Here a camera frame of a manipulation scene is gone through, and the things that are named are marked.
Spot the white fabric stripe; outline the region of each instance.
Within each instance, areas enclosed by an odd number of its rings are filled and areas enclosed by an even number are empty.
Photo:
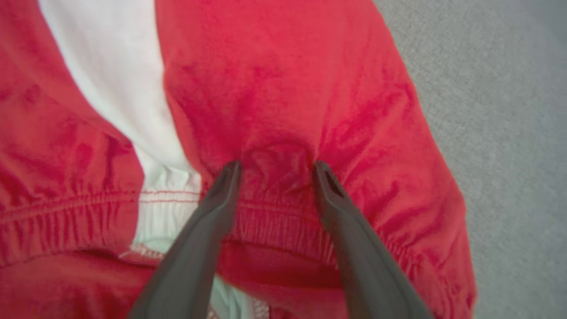
[[[165,252],[197,206],[162,86],[153,0],[39,0],[71,76],[90,105],[132,141],[144,172],[133,246]]]

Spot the gray surface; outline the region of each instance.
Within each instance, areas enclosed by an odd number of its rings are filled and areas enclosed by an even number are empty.
[[[567,317],[566,2],[375,3],[467,201],[475,317]]]

